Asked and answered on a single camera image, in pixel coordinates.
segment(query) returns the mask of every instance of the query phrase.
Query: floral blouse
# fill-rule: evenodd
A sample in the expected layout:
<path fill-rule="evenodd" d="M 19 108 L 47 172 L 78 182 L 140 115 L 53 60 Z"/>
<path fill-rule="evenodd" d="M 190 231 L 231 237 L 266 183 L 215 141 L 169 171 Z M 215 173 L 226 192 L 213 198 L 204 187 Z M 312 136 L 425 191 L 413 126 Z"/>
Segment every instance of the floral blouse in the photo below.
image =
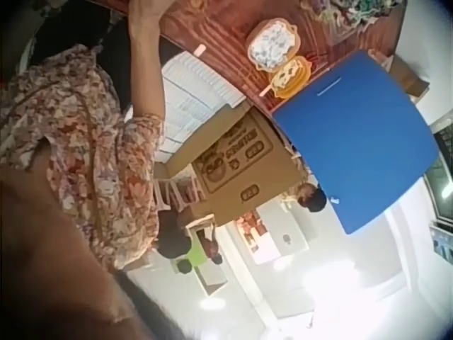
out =
<path fill-rule="evenodd" d="M 1 92 L 0 163 L 30 165 L 42 139 L 51 146 L 47 180 L 105 266 L 122 268 L 157 236 L 154 154 L 162 121 L 124 123 L 110 77 L 76 46 L 30 68 Z"/>

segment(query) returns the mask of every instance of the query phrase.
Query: blue folder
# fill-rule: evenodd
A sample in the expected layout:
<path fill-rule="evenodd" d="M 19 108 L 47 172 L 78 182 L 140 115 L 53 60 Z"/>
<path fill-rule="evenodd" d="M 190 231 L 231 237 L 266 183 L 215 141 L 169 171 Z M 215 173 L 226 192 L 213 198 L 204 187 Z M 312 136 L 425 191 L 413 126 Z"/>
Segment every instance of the blue folder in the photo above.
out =
<path fill-rule="evenodd" d="M 357 52 L 278 109 L 347 234 L 395 203 L 434 163 L 430 128 L 399 84 Z"/>

